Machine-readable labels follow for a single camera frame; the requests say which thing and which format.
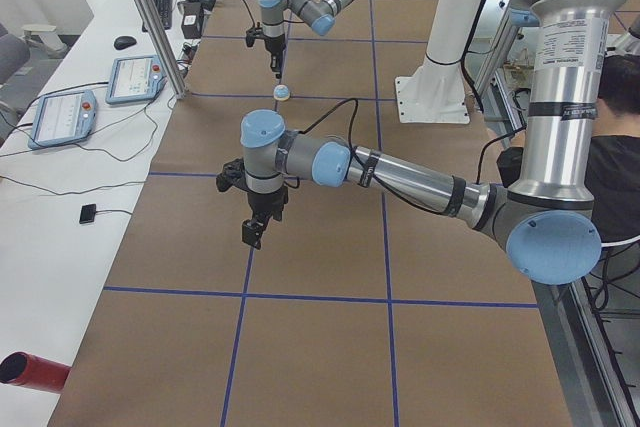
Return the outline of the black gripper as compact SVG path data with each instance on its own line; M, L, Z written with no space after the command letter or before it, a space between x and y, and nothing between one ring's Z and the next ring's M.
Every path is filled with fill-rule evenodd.
M242 242L260 250L262 236L271 218L282 221L284 207L288 203L288 187L282 185L278 190L267 194L249 191L247 198L252 217L242 223Z
M283 55L285 51L285 35L264 38L265 48L271 55L270 68L276 79L282 78Z

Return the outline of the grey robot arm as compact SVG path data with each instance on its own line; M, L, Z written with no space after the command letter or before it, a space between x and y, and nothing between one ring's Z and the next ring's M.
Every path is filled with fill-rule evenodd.
M353 0L260 0L262 26L281 67L285 37L280 27L291 10L325 35ZM605 59L609 18L626 0L512 0L538 21L539 34L528 108L524 160L519 180L505 188L467 183L381 152L287 130L273 110L255 110L241 123L240 188L252 217L242 225L244 243L259 249L271 219L281 221L288 200L282 174L339 187L349 180L379 186L429 213L464 220L494 239L512 265L538 283L561 285L588 274L604 244L590 220L594 204L584 185L587 153L596 118L596 94ZM403 123L467 124L459 74L464 30L472 18L454 20L460 47L445 54L445 20L437 11L425 61L411 77L396 78Z
M276 78L282 77L287 46L285 15L291 12L317 35L326 35L335 25L337 16L354 0L258 0L261 19L246 32L246 44L260 39L270 54L270 69Z

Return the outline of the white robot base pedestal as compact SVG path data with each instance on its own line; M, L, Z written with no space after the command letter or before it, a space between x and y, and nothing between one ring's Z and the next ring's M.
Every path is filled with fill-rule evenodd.
M438 0L422 65L412 76L395 80L402 123L470 122L462 65L481 5L482 0Z

